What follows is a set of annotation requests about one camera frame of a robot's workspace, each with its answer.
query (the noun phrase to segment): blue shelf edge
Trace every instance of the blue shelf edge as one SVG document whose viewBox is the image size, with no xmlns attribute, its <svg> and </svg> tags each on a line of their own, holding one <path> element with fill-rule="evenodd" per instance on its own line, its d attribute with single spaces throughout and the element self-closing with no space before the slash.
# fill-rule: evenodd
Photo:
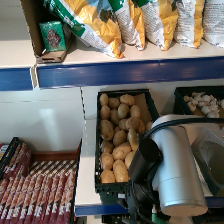
<svg viewBox="0 0 224 224">
<path fill-rule="evenodd" d="M 206 202 L 209 208 L 224 207 L 224 197 L 206 197 Z M 111 205 L 89 205 L 75 206 L 76 217 L 88 215 L 110 215 L 110 214 L 125 214 L 128 210 L 119 204 Z"/>
<path fill-rule="evenodd" d="M 224 78 L 224 57 L 37 67 L 40 88 L 119 85 Z"/>
<path fill-rule="evenodd" d="M 0 91 L 33 90 L 30 68 L 0 69 Z"/>
</svg>

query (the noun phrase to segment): black crate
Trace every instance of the black crate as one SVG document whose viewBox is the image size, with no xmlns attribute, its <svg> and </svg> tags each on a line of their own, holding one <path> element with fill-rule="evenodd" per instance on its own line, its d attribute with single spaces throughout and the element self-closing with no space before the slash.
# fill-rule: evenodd
<svg viewBox="0 0 224 224">
<path fill-rule="evenodd" d="M 108 197 L 114 197 L 117 198 L 118 193 L 124 193 L 125 191 L 125 183 L 110 183 L 110 184 L 101 184 L 100 183 L 100 174 L 102 172 L 101 170 L 101 164 L 100 164 L 100 156 L 101 156 L 101 150 L 100 150 L 100 144 L 102 142 L 102 138 L 100 137 L 100 104 L 99 104 L 99 98 L 100 96 L 106 93 L 108 97 L 120 97 L 124 94 L 129 94 L 132 96 L 137 96 L 140 94 L 145 94 L 145 100 L 148 106 L 148 111 L 150 112 L 152 121 L 154 122 L 159 118 L 158 111 L 155 107 L 154 101 L 151 98 L 151 95 L 149 93 L 148 89 L 139 89 L 139 90 L 122 90 L 122 91 L 112 91 L 112 92 L 100 92 L 98 93 L 97 97 L 97 124 L 96 124 L 96 153 L 95 153 L 95 190 L 96 193 L 100 193 L 101 195 L 107 195 Z"/>
<path fill-rule="evenodd" d="M 190 97 L 193 92 L 205 92 L 206 95 L 213 95 L 218 100 L 224 99 L 224 88 L 222 86 L 177 87 L 174 92 L 174 114 L 194 115 L 187 103 L 184 101 L 184 96 Z"/>
</svg>

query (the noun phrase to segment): white snack bag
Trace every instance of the white snack bag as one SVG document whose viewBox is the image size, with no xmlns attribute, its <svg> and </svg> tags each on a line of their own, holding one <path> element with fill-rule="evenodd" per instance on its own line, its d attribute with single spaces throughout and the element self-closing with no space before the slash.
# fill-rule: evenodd
<svg viewBox="0 0 224 224">
<path fill-rule="evenodd" d="M 204 39 L 224 48 L 224 0 L 205 0 Z"/>
<path fill-rule="evenodd" d="M 205 0 L 177 0 L 178 19 L 174 39 L 183 46 L 199 48 L 203 36 Z"/>
<path fill-rule="evenodd" d="M 142 10 L 146 37 L 161 50 L 168 50 L 177 23 L 177 10 L 171 0 L 137 0 Z"/>
</svg>

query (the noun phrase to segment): chip bag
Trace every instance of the chip bag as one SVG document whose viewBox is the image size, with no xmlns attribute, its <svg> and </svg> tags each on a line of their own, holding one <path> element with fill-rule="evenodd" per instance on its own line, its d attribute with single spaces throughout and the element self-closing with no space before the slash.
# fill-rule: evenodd
<svg viewBox="0 0 224 224">
<path fill-rule="evenodd" d="M 203 29 L 206 41 L 224 48 L 224 0 L 205 0 Z"/>
<path fill-rule="evenodd" d="M 126 44 L 135 45 L 138 50 L 143 50 L 145 47 L 143 15 L 134 1 L 109 0 L 118 20 L 122 40 Z"/>
<path fill-rule="evenodd" d="M 122 58 L 121 33 L 108 0 L 39 0 L 86 45 Z"/>
<path fill-rule="evenodd" d="M 161 50 L 168 50 L 177 23 L 177 10 L 171 0 L 137 0 L 142 10 L 146 37 Z"/>
<path fill-rule="evenodd" d="M 203 36 L 204 2 L 205 0 L 177 0 L 178 20 L 174 38 L 181 45 L 199 48 Z"/>
</svg>

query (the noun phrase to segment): cardboard box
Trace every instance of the cardboard box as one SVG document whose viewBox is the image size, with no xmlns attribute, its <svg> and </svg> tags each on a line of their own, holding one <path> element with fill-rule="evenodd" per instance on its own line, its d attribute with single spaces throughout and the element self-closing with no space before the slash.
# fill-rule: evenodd
<svg viewBox="0 0 224 224">
<path fill-rule="evenodd" d="M 37 63 L 62 62 L 66 56 L 67 50 L 74 40 L 71 32 L 65 34 L 66 50 L 55 52 L 44 52 L 44 42 L 40 31 L 39 23 L 59 20 L 50 14 L 38 0 L 20 0 L 23 13 L 26 19 L 27 29 L 33 45 L 34 55 Z"/>
</svg>

